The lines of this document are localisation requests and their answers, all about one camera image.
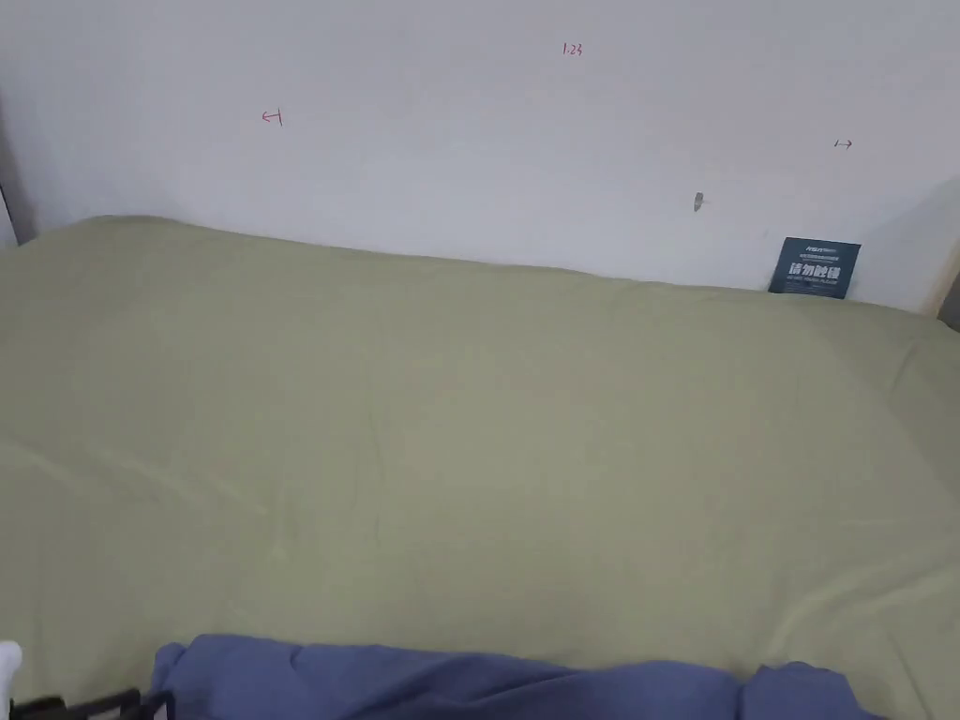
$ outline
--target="bed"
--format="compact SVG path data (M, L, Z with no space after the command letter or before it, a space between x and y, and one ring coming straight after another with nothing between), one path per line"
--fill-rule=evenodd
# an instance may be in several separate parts
M16 691L201 633L802 660L960 708L960 334L101 218L0 254Z

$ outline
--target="sage green sheet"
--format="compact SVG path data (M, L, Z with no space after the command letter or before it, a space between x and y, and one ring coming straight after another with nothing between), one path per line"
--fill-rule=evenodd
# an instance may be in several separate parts
M0 253L15 691L206 632L960 708L960 334L849 301L99 219Z

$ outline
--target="dark blue sign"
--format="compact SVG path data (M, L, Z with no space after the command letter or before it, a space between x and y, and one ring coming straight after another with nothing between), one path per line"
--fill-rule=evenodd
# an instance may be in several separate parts
M854 243L825 243L788 237L770 281L771 293L845 298L860 253Z

